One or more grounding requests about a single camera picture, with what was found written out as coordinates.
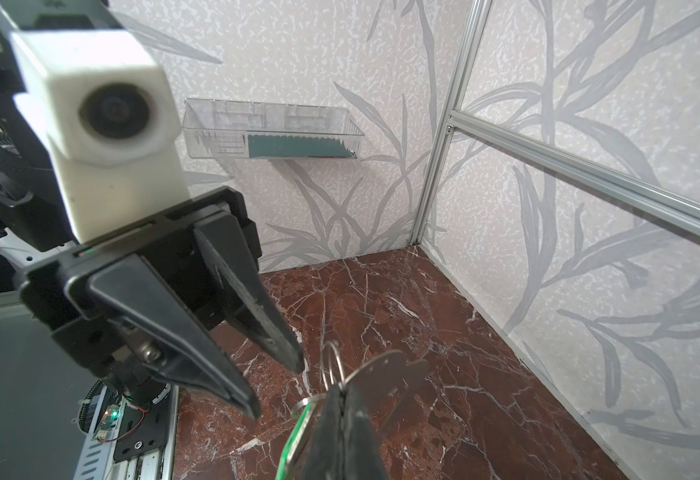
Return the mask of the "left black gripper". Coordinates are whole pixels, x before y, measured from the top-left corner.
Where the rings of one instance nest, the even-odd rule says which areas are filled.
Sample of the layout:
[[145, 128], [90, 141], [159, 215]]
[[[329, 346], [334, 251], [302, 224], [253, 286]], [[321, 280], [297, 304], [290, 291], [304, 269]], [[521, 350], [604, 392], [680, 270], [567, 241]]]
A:
[[223, 187], [29, 267], [17, 287], [96, 377], [205, 390], [257, 419], [253, 388], [210, 332], [228, 321], [304, 371], [302, 347], [261, 282], [260, 254], [243, 195]]

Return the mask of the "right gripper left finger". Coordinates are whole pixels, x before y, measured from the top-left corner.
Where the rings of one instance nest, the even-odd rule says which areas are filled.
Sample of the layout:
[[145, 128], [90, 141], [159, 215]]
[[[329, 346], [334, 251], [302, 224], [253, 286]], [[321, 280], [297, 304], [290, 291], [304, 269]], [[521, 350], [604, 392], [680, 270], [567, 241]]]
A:
[[299, 479], [334, 479], [343, 475], [344, 394], [334, 385], [326, 395], [321, 414], [313, 430]]

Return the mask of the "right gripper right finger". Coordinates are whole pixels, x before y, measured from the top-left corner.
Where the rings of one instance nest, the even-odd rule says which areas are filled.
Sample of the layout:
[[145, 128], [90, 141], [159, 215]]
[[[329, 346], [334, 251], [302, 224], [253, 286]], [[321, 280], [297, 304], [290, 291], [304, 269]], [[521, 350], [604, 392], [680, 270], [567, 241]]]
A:
[[350, 386], [345, 393], [342, 416], [342, 478], [389, 478], [363, 394], [358, 388]]

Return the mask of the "key with green tag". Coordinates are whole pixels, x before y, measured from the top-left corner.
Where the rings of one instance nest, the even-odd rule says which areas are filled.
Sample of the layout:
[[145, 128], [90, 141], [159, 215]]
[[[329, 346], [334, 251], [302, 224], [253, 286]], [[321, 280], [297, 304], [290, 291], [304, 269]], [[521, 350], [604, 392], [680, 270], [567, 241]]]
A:
[[297, 471], [312, 439], [321, 403], [333, 385], [340, 388], [344, 386], [346, 375], [336, 340], [325, 342], [321, 347], [320, 373], [324, 392], [300, 400], [291, 409], [296, 423], [282, 450], [276, 473], [277, 480], [297, 477]]

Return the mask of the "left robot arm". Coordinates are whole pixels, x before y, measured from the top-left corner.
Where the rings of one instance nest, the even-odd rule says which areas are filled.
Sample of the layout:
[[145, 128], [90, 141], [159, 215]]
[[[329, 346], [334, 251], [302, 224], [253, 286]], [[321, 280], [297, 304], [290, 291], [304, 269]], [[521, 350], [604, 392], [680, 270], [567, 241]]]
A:
[[77, 364], [140, 407], [177, 385], [250, 418], [214, 327], [304, 370], [242, 194], [191, 196], [165, 71], [108, 2], [0, 1], [0, 128], [0, 230], [37, 251], [14, 284]]

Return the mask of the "small circuit board left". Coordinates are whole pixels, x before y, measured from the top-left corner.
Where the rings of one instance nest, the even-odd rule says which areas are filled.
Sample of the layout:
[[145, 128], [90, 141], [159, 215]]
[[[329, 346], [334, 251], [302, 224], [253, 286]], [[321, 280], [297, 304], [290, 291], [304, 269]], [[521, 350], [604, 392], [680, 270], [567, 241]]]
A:
[[[136, 405], [128, 396], [112, 393], [101, 380], [97, 380], [86, 396], [78, 402], [77, 417], [73, 419], [81, 433], [99, 443], [116, 443], [133, 434], [144, 422], [147, 410]], [[121, 431], [126, 413], [133, 410], [141, 417], [128, 421]]]

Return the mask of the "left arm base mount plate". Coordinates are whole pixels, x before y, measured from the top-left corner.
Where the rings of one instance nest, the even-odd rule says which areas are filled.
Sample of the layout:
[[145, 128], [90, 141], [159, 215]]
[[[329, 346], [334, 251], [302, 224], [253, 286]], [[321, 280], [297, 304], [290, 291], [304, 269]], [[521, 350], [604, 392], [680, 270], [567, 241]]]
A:
[[113, 451], [113, 460], [116, 463], [166, 446], [171, 419], [171, 400], [171, 389], [167, 388], [159, 401], [146, 408], [145, 413], [129, 404], [124, 405], [118, 441]]

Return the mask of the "clear plastic wall tray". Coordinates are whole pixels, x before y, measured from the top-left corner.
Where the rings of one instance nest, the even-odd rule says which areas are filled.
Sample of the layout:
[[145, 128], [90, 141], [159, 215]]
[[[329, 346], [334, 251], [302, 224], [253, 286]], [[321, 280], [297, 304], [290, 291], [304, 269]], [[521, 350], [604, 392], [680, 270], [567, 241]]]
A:
[[349, 110], [267, 102], [188, 98], [188, 155], [214, 159], [355, 159], [365, 134]]

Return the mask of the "aluminium mounting rail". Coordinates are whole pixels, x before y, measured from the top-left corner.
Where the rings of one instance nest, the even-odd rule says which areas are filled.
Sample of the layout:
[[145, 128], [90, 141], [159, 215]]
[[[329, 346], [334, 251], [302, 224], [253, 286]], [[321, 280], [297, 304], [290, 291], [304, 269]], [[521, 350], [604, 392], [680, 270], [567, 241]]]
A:
[[75, 479], [170, 479], [179, 389], [168, 385], [147, 407], [98, 381], [79, 401], [74, 424], [84, 434]]

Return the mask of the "aluminium frame corner post left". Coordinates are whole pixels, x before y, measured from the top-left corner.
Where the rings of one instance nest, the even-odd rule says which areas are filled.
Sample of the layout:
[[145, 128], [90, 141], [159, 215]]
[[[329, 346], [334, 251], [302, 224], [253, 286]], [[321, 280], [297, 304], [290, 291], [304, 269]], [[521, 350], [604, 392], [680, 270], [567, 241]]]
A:
[[443, 163], [446, 160], [447, 150], [453, 136], [451, 119], [464, 102], [470, 75], [492, 5], [492, 0], [475, 0], [472, 2], [465, 33], [462, 36], [458, 50], [455, 69], [451, 75], [444, 107], [439, 118], [430, 160], [425, 170], [423, 191], [409, 238], [410, 245], [419, 245], [425, 236], [430, 211], [437, 196]]

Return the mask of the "aluminium frame horizontal bar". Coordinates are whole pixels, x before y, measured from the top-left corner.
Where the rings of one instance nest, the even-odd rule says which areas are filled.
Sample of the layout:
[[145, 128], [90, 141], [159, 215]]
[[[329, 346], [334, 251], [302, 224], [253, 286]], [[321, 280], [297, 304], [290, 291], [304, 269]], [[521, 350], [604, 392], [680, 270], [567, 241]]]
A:
[[579, 182], [700, 238], [700, 203], [457, 111], [451, 123], [478, 140]]

